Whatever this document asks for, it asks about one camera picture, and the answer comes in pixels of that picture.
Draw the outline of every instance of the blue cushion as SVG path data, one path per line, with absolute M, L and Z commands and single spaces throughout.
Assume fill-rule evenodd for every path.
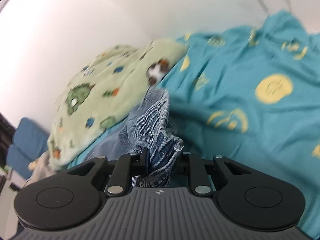
M 49 134 L 38 127 L 33 121 L 22 118 L 13 135 L 15 147 L 27 155 L 32 161 L 48 150 Z
M 12 167 L 13 170 L 17 171 L 25 179 L 30 178 L 32 172 L 28 170 L 29 163 L 32 160 L 28 159 L 19 149 L 13 144 L 9 146 L 7 154 L 7 163 Z

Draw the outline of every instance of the dinosaur print blanket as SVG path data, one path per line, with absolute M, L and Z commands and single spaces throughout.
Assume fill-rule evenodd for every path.
M 62 170 L 105 130 L 124 119 L 186 53 L 169 39 L 142 49 L 117 45 L 81 68 L 56 101 L 48 148 L 50 166 Z

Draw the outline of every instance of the dark curtain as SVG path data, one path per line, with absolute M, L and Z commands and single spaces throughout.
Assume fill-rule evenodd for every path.
M 15 128 L 0 113 L 0 166 L 5 166 L 7 151 L 12 144 Z

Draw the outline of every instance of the ribbed surface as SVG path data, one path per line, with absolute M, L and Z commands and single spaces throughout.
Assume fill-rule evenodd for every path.
M 77 228 L 42 232 L 24 230 L 14 240 L 308 239 L 297 228 L 267 233 L 241 228 L 220 214 L 213 201 L 191 195 L 186 188 L 133 188 L 107 201 L 92 220 Z

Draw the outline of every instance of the teal blanket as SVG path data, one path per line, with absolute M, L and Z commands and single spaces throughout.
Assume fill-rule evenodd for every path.
M 320 35 L 287 12 L 254 30 L 187 34 L 188 53 L 160 83 L 185 149 L 224 155 L 292 183 L 299 227 L 320 237 Z

